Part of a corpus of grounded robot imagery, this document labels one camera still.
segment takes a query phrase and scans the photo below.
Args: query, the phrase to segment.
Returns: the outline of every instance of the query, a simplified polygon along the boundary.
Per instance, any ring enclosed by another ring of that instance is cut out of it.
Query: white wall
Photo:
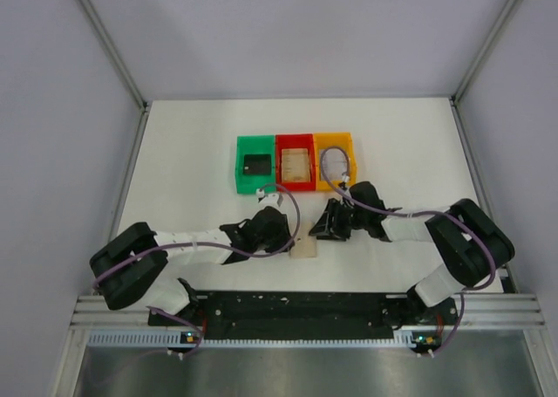
[[[139,113],[74,0],[0,0],[0,395],[45,395]]]
[[[453,94],[505,0],[92,0],[148,99]]]
[[[514,268],[558,345],[558,3],[524,0],[462,104]]]

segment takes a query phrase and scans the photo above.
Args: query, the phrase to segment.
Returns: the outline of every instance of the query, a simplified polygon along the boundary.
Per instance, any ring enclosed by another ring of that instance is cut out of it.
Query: black mounting plate
[[[416,319],[402,310],[406,308],[405,295],[276,291],[196,293],[200,307],[190,321],[202,325],[205,319],[206,339],[392,339],[394,328],[401,325],[432,325],[434,330],[437,314],[446,325],[452,325],[457,318],[451,298]],[[180,325],[153,314],[148,324]]]

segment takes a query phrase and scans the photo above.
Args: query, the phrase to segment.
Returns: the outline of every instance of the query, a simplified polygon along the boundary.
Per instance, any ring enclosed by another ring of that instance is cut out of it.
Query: yellow bin
[[[314,133],[314,154],[316,155],[316,190],[332,190],[323,178],[320,165],[320,153],[327,147],[341,147],[349,156],[349,186],[357,181],[357,161],[352,147],[350,133]],[[346,171],[345,159],[341,152],[330,150],[324,157],[325,171],[334,185],[341,183],[341,174]]]

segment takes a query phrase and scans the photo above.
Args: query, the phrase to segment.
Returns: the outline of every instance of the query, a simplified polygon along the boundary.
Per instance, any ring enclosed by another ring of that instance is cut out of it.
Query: wooden block
[[[296,222],[292,222],[289,225],[291,233],[295,231],[295,227]],[[295,245],[291,250],[289,250],[289,257],[291,259],[305,259],[317,256],[316,238],[308,235],[312,227],[314,227],[314,223],[312,221],[301,221],[298,236],[296,236],[295,239]]]

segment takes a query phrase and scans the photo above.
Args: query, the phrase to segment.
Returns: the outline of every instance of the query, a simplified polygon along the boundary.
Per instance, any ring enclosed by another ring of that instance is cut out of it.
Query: white panel
[[[352,133],[358,179],[374,183],[388,207],[475,199],[447,99],[155,101],[120,231],[137,221],[192,231],[250,218],[259,207],[255,195],[236,194],[236,136],[334,131]],[[303,217],[317,221],[330,196],[296,194]],[[295,221],[288,198],[282,210]],[[382,243],[362,230],[347,243],[318,241],[317,251],[192,264],[184,277],[198,289],[401,292],[441,264],[432,243]],[[500,282],[490,291],[501,291]]]
[[[46,395],[138,111],[74,0],[0,0],[0,395]]]
[[[514,269],[558,343],[558,4],[524,0],[463,102]]]
[[[149,99],[452,94],[505,0],[92,0]]]

